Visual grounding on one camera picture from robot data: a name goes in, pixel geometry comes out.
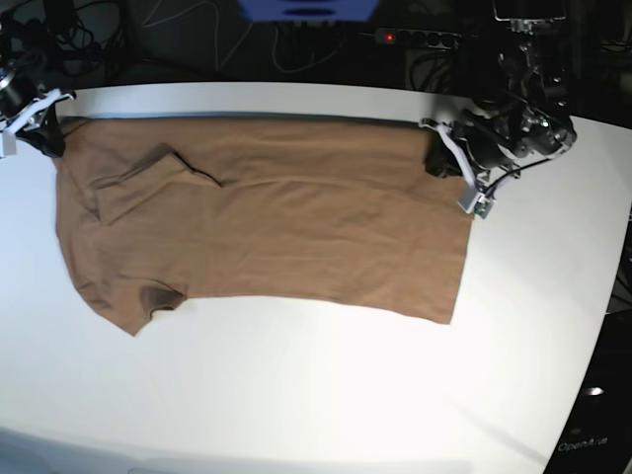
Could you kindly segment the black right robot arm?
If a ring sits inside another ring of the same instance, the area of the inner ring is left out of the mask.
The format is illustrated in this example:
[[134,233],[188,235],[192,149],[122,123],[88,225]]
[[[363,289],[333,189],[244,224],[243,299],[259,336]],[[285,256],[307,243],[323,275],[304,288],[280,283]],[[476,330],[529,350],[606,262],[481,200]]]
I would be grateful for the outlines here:
[[76,79],[92,72],[102,49],[77,15],[73,1],[44,1],[43,18],[21,22],[18,6],[1,13],[1,156],[22,141],[43,155],[65,151],[56,106],[76,92],[52,82],[55,74]]

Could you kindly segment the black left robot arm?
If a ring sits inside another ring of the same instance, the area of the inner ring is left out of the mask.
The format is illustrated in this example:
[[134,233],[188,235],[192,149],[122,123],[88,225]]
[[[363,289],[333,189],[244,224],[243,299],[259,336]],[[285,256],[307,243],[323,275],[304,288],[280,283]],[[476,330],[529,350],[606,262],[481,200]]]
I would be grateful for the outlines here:
[[453,119],[422,118],[436,138],[426,170],[459,177],[467,214],[486,217],[503,185],[568,152],[577,134],[568,112],[572,53],[565,1],[483,1],[464,20],[455,86],[472,108]]

